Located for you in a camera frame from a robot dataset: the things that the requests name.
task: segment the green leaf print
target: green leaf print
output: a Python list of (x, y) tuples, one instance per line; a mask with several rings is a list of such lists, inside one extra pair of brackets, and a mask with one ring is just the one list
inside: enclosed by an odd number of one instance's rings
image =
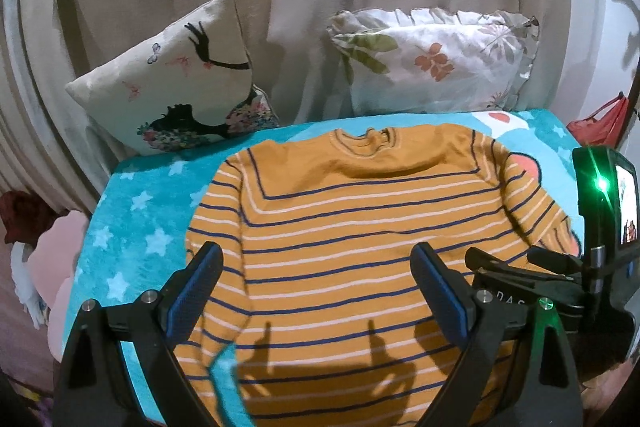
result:
[(351, 44), (376, 53), (390, 52), (398, 48), (398, 43), (393, 37), (381, 34), (354, 35), (351, 38)]
[(379, 60), (376, 60), (373, 57), (370, 57), (370, 55), (367, 55), (362, 50), (353, 49), (353, 50), (349, 50), (349, 53), (351, 55), (351, 58), (353, 58), (353, 60), (357, 60), (363, 66), (373, 71), (373, 73), (387, 74), (389, 72), (389, 68), (387, 68), (382, 62), (380, 62)]

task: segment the small screen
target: small screen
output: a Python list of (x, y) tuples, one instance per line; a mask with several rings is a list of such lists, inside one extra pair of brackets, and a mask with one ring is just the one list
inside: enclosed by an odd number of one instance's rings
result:
[(626, 245), (638, 238), (638, 197), (633, 174), (616, 165), (618, 196), (620, 197), (620, 244)]

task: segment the screw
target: screw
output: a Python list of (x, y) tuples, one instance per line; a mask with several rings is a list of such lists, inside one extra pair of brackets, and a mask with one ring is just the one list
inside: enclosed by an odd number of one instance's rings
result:
[(93, 310), (95, 308), (95, 299), (87, 299), (86, 301), (84, 301), (82, 303), (82, 311), (83, 312), (90, 312), (91, 310)]
[(549, 297), (541, 297), (538, 299), (538, 304), (545, 312), (554, 308), (554, 302)]
[(151, 304), (152, 302), (155, 302), (156, 299), (158, 299), (158, 292), (156, 290), (147, 290), (142, 292), (142, 295), (140, 296), (140, 300), (145, 304)]
[(478, 293), (476, 293), (476, 298), (483, 304), (487, 304), (494, 300), (494, 296), (489, 290), (478, 290)]

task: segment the green light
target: green light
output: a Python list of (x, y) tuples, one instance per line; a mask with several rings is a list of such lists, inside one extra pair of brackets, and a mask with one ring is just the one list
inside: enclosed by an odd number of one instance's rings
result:
[(596, 187), (601, 192), (608, 192), (609, 191), (609, 180), (607, 180), (606, 178), (603, 178), (602, 176), (598, 177), (598, 179), (596, 179)]

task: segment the pillow with girl silhouette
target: pillow with girl silhouette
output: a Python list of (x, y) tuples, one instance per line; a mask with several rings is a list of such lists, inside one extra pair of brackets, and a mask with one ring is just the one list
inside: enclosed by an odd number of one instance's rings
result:
[(142, 155), (278, 126), (252, 83), (234, 0), (211, 0), (66, 91)]

